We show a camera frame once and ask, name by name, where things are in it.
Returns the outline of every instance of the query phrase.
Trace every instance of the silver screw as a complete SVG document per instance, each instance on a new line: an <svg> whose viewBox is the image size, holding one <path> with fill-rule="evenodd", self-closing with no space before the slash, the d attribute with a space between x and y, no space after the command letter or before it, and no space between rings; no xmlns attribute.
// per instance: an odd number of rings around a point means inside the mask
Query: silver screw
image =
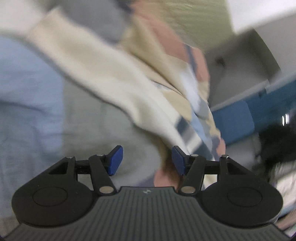
<svg viewBox="0 0 296 241"><path fill-rule="evenodd" d="M181 188L182 193L192 194L195 192L195 188L191 186L184 186Z"/></svg>
<svg viewBox="0 0 296 241"><path fill-rule="evenodd" d="M110 194L114 191L114 188L110 186L102 186L100 187L99 191L103 194Z"/></svg>

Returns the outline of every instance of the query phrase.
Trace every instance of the gray ribbed surface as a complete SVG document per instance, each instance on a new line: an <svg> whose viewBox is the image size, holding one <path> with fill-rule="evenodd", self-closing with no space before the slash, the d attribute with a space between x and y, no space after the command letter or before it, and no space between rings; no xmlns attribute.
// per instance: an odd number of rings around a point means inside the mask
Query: gray ribbed surface
<svg viewBox="0 0 296 241"><path fill-rule="evenodd" d="M21 224L8 241L284 241L274 225L243 230L220 224L191 197L172 188L123 187L119 194L102 197L82 219L60 228L38 229Z"/></svg>

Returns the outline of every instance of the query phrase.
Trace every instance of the black object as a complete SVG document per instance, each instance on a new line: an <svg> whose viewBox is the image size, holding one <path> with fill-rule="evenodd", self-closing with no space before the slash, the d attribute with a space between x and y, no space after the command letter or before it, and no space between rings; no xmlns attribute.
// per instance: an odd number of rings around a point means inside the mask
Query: black object
<svg viewBox="0 0 296 241"><path fill-rule="evenodd" d="M107 175L121 161L122 148L116 148L88 161L64 158L18 189L12 207L21 224L5 239L289 240L272 223L281 210L280 194L227 156L206 161L174 147L173 162L185 176L178 193L172 187L122 187L116 192ZM91 174L94 191L79 183L77 174ZM204 174L218 174L218 182L201 191ZM269 207L254 213L261 203Z"/></svg>

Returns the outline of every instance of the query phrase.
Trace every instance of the circular cap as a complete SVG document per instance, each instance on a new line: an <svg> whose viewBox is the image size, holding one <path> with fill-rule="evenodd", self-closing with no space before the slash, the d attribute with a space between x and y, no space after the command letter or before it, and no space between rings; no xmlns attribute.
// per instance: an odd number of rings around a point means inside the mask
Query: circular cap
<svg viewBox="0 0 296 241"><path fill-rule="evenodd" d="M67 192L62 188L48 187L38 190L33 200L40 206L52 207L61 204L67 199Z"/></svg>
<svg viewBox="0 0 296 241"><path fill-rule="evenodd" d="M230 190L227 198L234 205L240 207L253 207L262 200L261 193L253 188L241 187Z"/></svg>
<svg viewBox="0 0 296 241"><path fill-rule="evenodd" d="M99 191L104 194L110 194L114 191L114 188L110 186L102 186L100 187Z"/></svg>
<svg viewBox="0 0 296 241"><path fill-rule="evenodd" d="M186 193L186 194L192 194L195 192L195 188L191 186L184 186L181 188L181 192Z"/></svg>

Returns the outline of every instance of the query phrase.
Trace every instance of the metal pin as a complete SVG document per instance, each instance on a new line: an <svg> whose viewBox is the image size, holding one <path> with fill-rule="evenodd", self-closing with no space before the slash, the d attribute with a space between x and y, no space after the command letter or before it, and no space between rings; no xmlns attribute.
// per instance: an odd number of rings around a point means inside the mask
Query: metal pin
<svg viewBox="0 0 296 241"><path fill-rule="evenodd" d="M114 188L110 186L102 186L100 187L99 191L103 194L110 194L114 191Z"/></svg>
<svg viewBox="0 0 296 241"><path fill-rule="evenodd" d="M191 186L184 186L181 188L181 192L186 193L186 194L192 194L195 192L195 188Z"/></svg>

